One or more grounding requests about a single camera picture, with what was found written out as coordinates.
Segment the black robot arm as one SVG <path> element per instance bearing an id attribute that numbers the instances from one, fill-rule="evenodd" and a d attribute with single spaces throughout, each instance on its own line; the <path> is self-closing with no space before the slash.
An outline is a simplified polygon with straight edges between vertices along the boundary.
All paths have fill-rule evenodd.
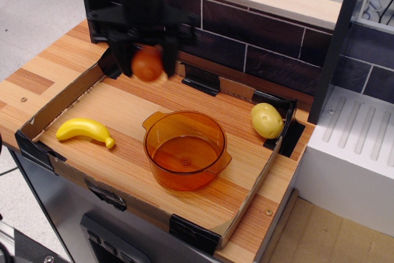
<path id="1" fill-rule="evenodd" d="M 131 77 L 139 44 L 162 48 L 164 72 L 175 73 L 179 50 L 196 44 L 200 18 L 166 0 L 84 0 L 90 40 L 105 42 L 102 69 L 112 78 Z"/>

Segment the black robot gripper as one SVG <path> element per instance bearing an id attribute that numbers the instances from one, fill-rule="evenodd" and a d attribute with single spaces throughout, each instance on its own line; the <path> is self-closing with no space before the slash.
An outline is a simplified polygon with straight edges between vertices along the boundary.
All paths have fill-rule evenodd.
<path id="1" fill-rule="evenodd" d="M 197 41 L 199 18 L 187 10 L 174 7 L 167 0 L 115 0 L 121 23 L 108 34 L 108 43 L 121 72 L 133 75 L 134 43 L 160 44 L 163 67 L 170 78 L 175 74 L 180 46 Z"/>

